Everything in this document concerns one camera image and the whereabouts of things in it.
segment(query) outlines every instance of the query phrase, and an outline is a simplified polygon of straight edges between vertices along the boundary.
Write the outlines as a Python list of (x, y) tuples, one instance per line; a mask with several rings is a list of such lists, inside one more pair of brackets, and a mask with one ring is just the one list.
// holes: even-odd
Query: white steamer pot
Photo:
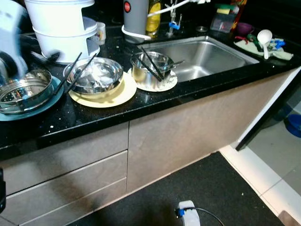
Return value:
[(82, 52), (81, 59), (93, 56), (95, 53), (99, 53), (99, 46), (92, 40), (87, 38), (96, 34), (96, 29), (85, 33), (83, 35), (71, 36), (71, 37), (56, 37), (54, 35), (43, 34), (40, 31), (33, 28), (39, 45), (42, 50), (42, 54), (47, 57), (54, 50), (61, 52), (57, 62), (60, 63), (71, 63), (76, 57)]
[(25, 0), (33, 27), (41, 32), (74, 36), (83, 33), (81, 9), (94, 4), (94, 0)]

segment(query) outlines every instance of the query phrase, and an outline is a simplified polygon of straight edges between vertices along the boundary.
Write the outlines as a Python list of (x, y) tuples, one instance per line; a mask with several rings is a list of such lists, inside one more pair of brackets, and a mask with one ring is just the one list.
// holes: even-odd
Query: teal plate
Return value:
[[(52, 85), (53, 88), (56, 89), (56, 87), (60, 84), (60, 80), (57, 77), (52, 76)], [(0, 113), (0, 121), (14, 121), (19, 119), (25, 119), (28, 117), (32, 117), (34, 115), (37, 115), (48, 108), (52, 107), (62, 96), (63, 94), (63, 86), (60, 88), (58, 93), (54, 95), (50, 100), (48, 100), (43, 106), (38, 107), (36, 110), (30, 111), (28, 113), (22, 113), (22, 114), (2, 114)]]

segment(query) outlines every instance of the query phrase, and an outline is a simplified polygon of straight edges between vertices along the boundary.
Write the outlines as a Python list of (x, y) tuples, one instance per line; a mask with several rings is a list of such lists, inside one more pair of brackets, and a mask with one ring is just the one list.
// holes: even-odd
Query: cream plate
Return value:
[[(132, 76), (132, 69), (128, 70), (127, 72), (129, 75)], [(149, 91), (149, 92), (163, 92), (172, 89), (178, 83), (178, 77), (173, 71), (170, 71), (169, 77), (162, 80), (159, 86), (157, 87), (146, 87), (144, 84), (140, 84), (137, 82), (137, 88)]]
[(135, 80), (127, 73), (124, 73), (123, 80), (118, 87), (118, 90), (116, 90), (116, 92), (112, 93), (108, 97), (100, 99), (84, 99), (72, 90), (69, 91), (69, 95), (74, 101), (81, 105), (96, 108), (106, 108), (118, 106), (125, 103), (134, 96), (136, 90), (137, 85)]

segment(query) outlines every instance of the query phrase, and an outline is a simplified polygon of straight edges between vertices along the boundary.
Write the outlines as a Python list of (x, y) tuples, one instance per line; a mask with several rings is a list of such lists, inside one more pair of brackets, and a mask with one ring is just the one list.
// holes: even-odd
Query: plastic container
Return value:
[(212, 20), (210, 29), (219, 32), (229, 33), (235, 18), (236, 14), (227, 15), (222, 13), (216, 13)]
[(25, 0), (25, 4), (39, 32), (74, 36), (90, 28), (84, 25), (81, 9), (93, 5), (94, 0)]
[(91, 57), (95, 53), (99, 53), (99, 46), (92, 40), (88, 40), (89, 37), (96, 34), (96, 29), (86, 32), (83, 35), (78, 36), (54, 36), (41, 33), (33, 28), (39, 45), (42, 50), (43, 56), (49, 56), (53, 50), (61, 51), (60, 57), (57, 62), (71, 63), (74, 62), (76, 57), (82, 52), (80, 59)]

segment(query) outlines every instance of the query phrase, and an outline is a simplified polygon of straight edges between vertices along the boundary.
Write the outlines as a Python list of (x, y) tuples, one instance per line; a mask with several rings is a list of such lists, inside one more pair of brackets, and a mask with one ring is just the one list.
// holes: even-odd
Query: blue bucket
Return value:
[(291, 134), (301, 138), (301, 115), (289, 115), (285, 122), (285, 127)]

